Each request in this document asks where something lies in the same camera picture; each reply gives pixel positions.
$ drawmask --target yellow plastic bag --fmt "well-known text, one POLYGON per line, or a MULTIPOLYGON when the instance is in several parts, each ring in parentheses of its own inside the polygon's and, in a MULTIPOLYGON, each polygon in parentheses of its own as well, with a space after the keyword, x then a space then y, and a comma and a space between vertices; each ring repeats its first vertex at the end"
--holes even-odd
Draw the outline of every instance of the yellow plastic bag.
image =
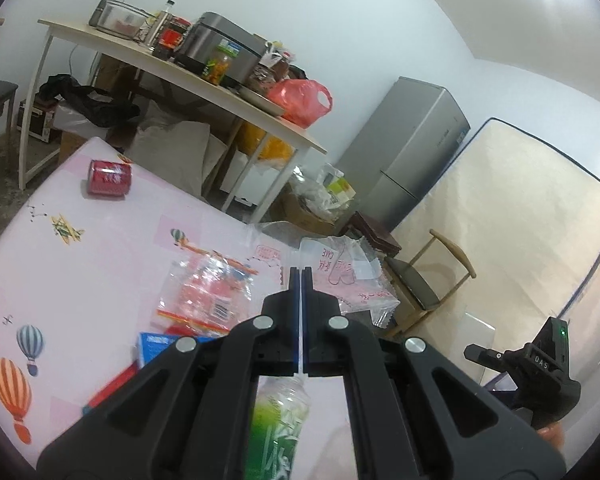
MULTIPOLYGON (((251 156, 264 136, 265 131, 262 128, 245 121, 238 133, 238 149, 245 155, 251 156)), ((273 168, 281 170, 293 154, 294 149, 289 144, 271 137, 260 152, 258 160, 267 161, 273 168)))

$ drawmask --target hand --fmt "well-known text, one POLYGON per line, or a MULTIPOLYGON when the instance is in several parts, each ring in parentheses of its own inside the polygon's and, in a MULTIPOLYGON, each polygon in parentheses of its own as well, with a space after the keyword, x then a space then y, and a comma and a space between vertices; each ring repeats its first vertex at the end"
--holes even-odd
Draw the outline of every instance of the hand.
POLYGON ((546 428, 538 430, 538 435, 554 446, 558 451, 560 451, 564 445, 564 430, 562 429, 562 424, 560 422, 554 422, 553 424, 549 424, 546 428))

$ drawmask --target silver screw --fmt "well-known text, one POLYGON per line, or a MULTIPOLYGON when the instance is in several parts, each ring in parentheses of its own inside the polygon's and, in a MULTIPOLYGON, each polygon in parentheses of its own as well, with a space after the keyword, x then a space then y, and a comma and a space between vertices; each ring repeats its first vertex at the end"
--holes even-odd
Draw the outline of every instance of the silver screw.
POLYGON ((273 326, 273 320, 269 316, 258 316, 253 320, 254 327, 264 330, 273 326))
POLYGON ((191 352, 196 347, 196 340, 192 337, 181 337, 176 341, 176 350, 182 352, 191 352))
POLYGON ((329 326, 334 330, 343 330, 349 326, 349 320, 344 316, 333 316, 329 320, 329 326))
POLYGON ((427 344, 419 337, 410 337, 404 342, 404 347, 411 353, 421 354, 427 347, 427 344))

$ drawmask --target barcode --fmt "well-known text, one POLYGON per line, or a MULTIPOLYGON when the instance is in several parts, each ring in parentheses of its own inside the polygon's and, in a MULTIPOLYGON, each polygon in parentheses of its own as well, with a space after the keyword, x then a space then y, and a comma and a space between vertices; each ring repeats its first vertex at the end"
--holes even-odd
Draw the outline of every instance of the barcode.
POLYGON ((212 316, 219 317, 223 321, 229 319, 229 309, 222 304, 216 303, 214 305, 212 316))

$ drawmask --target silver refrigerator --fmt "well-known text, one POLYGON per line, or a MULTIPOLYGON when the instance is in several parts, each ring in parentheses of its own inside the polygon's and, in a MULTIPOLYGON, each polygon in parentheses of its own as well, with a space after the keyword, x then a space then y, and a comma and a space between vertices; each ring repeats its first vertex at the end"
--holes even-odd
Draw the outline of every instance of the silver refrigerator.
POLYGON ((399 78, 336 165, 356 190, 350 211, 392 231, 435 184, 469 129, 448 90, 399 78))

